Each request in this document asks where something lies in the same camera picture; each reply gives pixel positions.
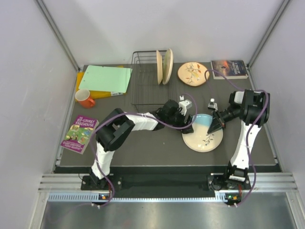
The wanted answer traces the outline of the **cream plate with sprig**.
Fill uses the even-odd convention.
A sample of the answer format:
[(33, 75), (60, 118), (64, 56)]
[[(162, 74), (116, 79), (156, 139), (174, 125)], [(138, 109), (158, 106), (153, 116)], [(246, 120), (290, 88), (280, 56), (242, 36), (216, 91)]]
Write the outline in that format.
[(163, 61), (163, 84), (167, 84), (170, 80), (173, 68), (173, 51), (168, 49), (166, 51)]

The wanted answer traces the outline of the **blue and white plate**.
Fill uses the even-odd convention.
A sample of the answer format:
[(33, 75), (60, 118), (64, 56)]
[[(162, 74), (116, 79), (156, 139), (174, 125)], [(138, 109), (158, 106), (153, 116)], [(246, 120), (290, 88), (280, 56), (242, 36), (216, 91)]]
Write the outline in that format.
[(182, 134), (184, 143), (196, 152), (210, 152), (216, 149), (222, 139), (223, 130), (208, 134), (207, 131), (212, 123), (212, 116), (209, 114), (198, 114), (192, 124), (193, 133)]

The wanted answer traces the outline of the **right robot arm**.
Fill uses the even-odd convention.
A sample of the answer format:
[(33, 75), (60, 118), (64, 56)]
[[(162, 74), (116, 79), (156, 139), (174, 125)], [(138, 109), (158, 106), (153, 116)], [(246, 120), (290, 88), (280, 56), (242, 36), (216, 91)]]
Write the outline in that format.
[(269, 119), (270, 94), (264, 90), (235, 91), (230, 94), (229, 106), (225, 110), (219, 111), (213, 98), (210, 99), (208, 109), (212, 111), (212, 122), (207, 131), (208, 134), (225, 129), (226, 124), (236, 118), (241, 121), (236, 150), (220, 181), (221, 185), (229, 189), (243, 185), (248, 177), (255, 139)]

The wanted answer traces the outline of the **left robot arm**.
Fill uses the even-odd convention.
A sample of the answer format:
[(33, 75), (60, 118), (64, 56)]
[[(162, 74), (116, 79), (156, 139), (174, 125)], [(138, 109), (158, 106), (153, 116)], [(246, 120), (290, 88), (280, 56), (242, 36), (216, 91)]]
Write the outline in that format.
[(190, 100), (181, 99), (179, 102), (168, 100), (163, 107), (147, 113), (126, 113), (120, 108), (114, 109), (96, 128), (96, 158), (89, 175), (92, 188), (98, 190), (107, 186), (114, 152), (132, 131), (158, 131), (167, 126), (183, 134), (193, 133), (194, 118), (187, 113), (191, 107)]

